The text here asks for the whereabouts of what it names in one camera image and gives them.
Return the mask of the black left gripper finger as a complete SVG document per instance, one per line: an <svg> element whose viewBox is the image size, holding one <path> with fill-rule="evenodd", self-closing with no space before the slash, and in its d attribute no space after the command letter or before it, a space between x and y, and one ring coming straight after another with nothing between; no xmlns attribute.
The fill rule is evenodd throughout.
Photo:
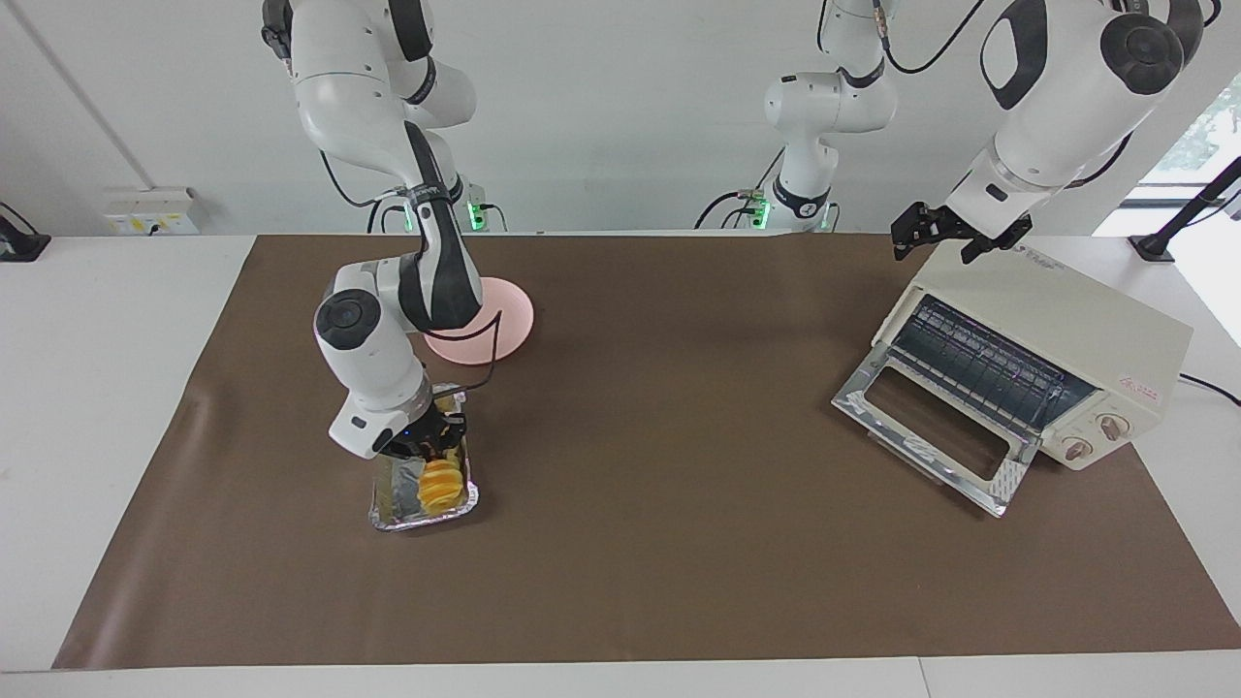
<svg viewBox="0 0 1241 698"><path fill-rule="evenodd" d="M891 224L894 258L902 261L915 247L939 243L946 238L961 238L959 217L944 205L931 207L926 202L913 202Z"/></svg>
<svg viewBox="0 0 1241 698"><path fill-rule="evenodd" d="M998 233L997 238L988 238L987 235L973 231L970 233L970 242L965 243L965 247L961 251L961 260L963 265L970 265L980 255L994 250L1011 250L1031 229L1033 217L1021 216L1006 226L1005 230L1001 230L1001 233Z"/></svg>

